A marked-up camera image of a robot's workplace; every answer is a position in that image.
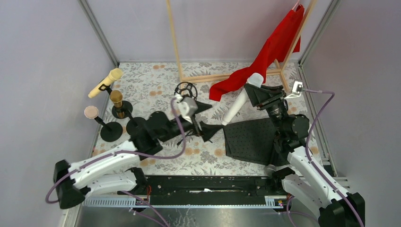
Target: white wall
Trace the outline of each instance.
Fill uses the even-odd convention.
[[[331,0],[317,0],[308,45]],[[89,0],[119,61],[174,61],[165,0]],[[307,8],[310,0],[301,0]],[[182,60],[252,61],[296,0],[171,0]],[[298,59],[301,53],[292,55]]]
[[[343,0],[305,64],[310,88],[336,92],[322,124],[337,170],[366,200],[367,227],[401,223],[400,9]]]
[[[105,96],[87,94],[113,66],[77,0],[1,1],[0,31],[0,226],[54,227],[54,164],[88,157]]]

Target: hanger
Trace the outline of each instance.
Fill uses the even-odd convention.
[[[295,7],[296,7],[297,5],[299,5],[299,0],[295,3],[295,5],[294,5],[294,7],[292,8],[292,10],[294,10]]]

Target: red cloth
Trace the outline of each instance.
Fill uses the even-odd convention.
[[[220,101],[223,94],[240,89],[246,83],[246,80],[255,72],[264,76],[263,82],[266,82],[267,67],[275,59],[279,62],[284,61],[296,32],[301,25],[304,10],[305,8],[299,5],[296,11],[289,11],[271,36],[266,40],[266,43],[263,45],[262,50],[259,52],[252,65],[235,71],[228,79],[213,85],[210,88],[209,99]],[[294,52],[299,51],[300,41],[299,39]]]

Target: floral tablecloth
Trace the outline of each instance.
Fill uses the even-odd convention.
[[[183,63],[183,72],[186,76],[210,75],[230,73],[237,69],[249,66],[249,63]],[[179,83],[178,70],[175,63],[121,63],[120,69],[124,72],[123,77],[114,83],[113,89],[121,91],[124,100],[133,105],[132,115],[147,119],[154,111],[163,111],[169,119],[173,118],[170,109],[170,100],[174,95],[174,88]],[[285,69],[285,77],[290,86],[298,79],[295,64],[290,62]],[[216,82],[195,84],[198,89],[198,101],[212,104],[213,108],[197,115],[198,121],[207,124],[220,124],[221,118],[235,101],[240,91],[223,95],[220,102],[209,100],[210,86]],[[267,78],[268,86],[281,85],[279,76]],[[303,96],[288,101],[289,113],[305,114],[307,108]],[[128,140],[130,136],[125,130],[128,122],[126,119],[116,119],[111,113],[113,104],[109,101],[104,116],[105,122],[117,121],[124,129],[123,135],[115,142],[105,142],[98,135],[93,155],[98,155],[118,144]],[[231,122],[239,122],[268,117],[266,111],[258,111],[248,101],[240,110],[239,114]],[[178,136],[172,140],[162,143],[164,149],[157,155],[171,156],[181,151],[177,142],[181,140]],[[213,143],[203,142],[201,138],[189,137],[185,153],[176,159],[160,160],[147,158],[142,160],[139,167],[147,175],[263,175],[263,165],[235,160],[225,155],[225,141],[223,130],[220,130],[211,139]],[[313,138],[311,151],[321,162],[316,141]],[[121,166],[114,170],[120,173],[135,165]]]

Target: wooden rack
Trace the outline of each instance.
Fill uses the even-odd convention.
[[[183,68],[180,62],[180,57],[178,55],[178,47],[177,47],[177,39],[175,38],[175,29],[174,29],[174,21],[173,21],[173,13],[171,11],[171,5],[170,5],[170,0],[166,0],[167,2],[167,11],[168,11],[168,16],[170,19],[170,30],[171,30],[171,36],[173,38],[173,45],[174,45],[174,52],[175,52],[175,59],[177,61],[177,67],[178,67],[178,76],[180,77],[180,82],[191,82],[191,83],[200,83],[200,82],[209,82],[209,81],[216,81],[216,80],[225,80],[227,79],[230,74],[214,74],[214,75],[205,75],[205,76],[195,76],[195,77],[186,77],[183,74]],[[280,75],[281,82],[283,83],[284,89],[286,91],[289,91],[288,83],[284,77],[284,69],[286,68],[286,65],[288,63],[289,57],[291,56],[292,52],[294,51],[294,48],[296,46],[296,43],[298,42],[302,30],[305,27],[305,22],[308,20],[311,11],[313,10],[314,6],[316,5],[317,0],[311,0],[309,3],[308,8],[306,9],[305,15],[301,21],[301,25],[299,26],[298,31],[296,32],[296,35],[294,37],[294,40],[291,43],[291,48],[288,50],[286,57],[284,61],[280,64],[277,59],[274,60],[274,64],[276,65],[276,69],[268,69],[266,71],[266,76],[274,76],[274,75]]]

